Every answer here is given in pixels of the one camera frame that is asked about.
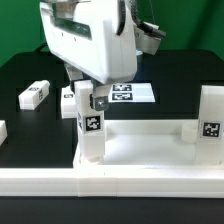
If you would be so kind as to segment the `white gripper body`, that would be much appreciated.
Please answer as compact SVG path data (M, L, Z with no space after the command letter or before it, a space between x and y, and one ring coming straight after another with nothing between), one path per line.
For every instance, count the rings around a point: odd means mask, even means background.
M103 84L134 78L134 25L125 0L42 0L40 14L52 54Z

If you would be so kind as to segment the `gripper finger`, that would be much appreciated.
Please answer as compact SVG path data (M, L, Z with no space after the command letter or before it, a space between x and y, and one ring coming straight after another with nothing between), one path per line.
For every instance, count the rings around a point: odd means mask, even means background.
M83 73L68 63L65 64L65 69L70 81L70 89L74 90L75 82L83 79Z
M109 108L108 96L111 84L105 85L98 81L92 81L93 89L90 94L90 105L95 111L105 111Z

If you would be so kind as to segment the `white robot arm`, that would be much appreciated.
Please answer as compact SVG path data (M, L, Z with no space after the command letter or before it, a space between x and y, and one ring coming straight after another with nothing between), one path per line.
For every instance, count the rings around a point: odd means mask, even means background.
M141 38L164 36L138 18L135 0L41 0L40 15L50 52L91 78L97 111L108 107L110 85L134 79Z

